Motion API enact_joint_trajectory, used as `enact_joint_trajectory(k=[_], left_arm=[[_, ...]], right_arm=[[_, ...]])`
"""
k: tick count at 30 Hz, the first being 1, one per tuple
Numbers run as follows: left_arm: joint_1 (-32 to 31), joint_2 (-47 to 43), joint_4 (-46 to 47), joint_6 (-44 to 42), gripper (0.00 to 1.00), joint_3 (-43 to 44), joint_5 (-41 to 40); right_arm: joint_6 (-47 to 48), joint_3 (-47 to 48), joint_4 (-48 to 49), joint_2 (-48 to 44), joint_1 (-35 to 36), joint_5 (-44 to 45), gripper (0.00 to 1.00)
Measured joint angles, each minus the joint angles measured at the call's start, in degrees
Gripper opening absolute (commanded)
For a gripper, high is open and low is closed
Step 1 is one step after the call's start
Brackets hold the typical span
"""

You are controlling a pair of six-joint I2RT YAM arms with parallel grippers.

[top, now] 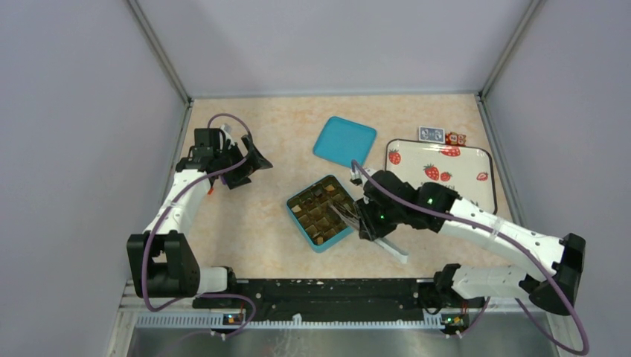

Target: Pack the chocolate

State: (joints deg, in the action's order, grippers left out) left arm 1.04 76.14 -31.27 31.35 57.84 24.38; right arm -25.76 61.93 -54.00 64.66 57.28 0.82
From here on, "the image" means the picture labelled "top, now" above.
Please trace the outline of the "metal tongs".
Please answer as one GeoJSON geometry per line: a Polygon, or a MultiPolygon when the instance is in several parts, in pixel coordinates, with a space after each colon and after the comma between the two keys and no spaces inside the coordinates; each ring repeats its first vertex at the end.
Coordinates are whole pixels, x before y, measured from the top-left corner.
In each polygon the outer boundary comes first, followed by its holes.
{"type": "Polygon", "coordinates": [[[409,260],[409,254],[403,249],[396,246],[393,242],[385,237],[378,236],[378,228],[385,228],[381,215],[374,221],[374,209],[369,208],[369,204],[360,199],[353,203],[353,208],[349,204],[340,202],[329,203],[329,208],[334,212],[347,226],[358,232],[359,238],[377,244],[380,248],[387,251],[396,260],[402,264],[406,264],[409,260]]]}

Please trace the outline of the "teal chocolate box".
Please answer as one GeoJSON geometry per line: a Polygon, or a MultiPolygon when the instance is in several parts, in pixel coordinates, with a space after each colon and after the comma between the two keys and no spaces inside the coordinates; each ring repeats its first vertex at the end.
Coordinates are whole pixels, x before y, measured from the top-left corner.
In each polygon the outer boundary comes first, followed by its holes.
{"type": "Polygon", "coordinates": [[[286,209],[307,244],[315,253],[323,253],[353,229],[332,209],[339,204],[353,211],[354,200],[334,175],[312,183],[286,201],[286,209]]]}

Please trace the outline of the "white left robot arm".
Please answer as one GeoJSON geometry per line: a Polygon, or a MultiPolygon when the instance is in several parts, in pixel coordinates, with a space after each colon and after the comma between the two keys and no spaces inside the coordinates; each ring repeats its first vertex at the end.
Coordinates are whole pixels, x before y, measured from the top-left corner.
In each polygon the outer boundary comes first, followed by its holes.
{"type": "Polygon", "coordinates": [[[238,299],[226,267],[199,266],[186,239],[202,200],[213,190],[214,172],[243,159],[229,126],[195,129],[194,145],[176,165],[173,183],[155,219],[129,237],[126,250],[140,298],[190,298],[210,293],[221,307],[238,299]]]}

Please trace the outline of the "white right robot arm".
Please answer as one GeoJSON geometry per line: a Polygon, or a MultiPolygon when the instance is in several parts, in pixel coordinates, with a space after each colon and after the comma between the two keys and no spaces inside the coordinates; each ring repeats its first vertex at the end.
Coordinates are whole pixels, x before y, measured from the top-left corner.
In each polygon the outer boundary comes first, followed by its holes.
{"type": "Polygon", "coordinates": [[[478,180],[479,149],[430,144],[398,164],[368,165],[373,139],[275,136],[270,165],[237,204],[241,272],[262,278],[394,279],[455,272],[438,300],[528,300],[566,315],[583,270],[583,238],[540,234],[496,215],[493,180],[478,180]]]}

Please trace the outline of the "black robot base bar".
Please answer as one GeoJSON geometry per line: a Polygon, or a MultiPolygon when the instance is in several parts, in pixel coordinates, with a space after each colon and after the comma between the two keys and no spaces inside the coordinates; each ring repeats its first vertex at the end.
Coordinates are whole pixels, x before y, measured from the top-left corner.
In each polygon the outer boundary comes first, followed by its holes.
{"type": "Polygon", "coordinates": [[[455,309],[481,308],[484,298],[465,300],[439,290],[429,279],[237,279],[217,298],[197,297],[195,309],[251,312],[255,322],[422,321],[455,309]]]}

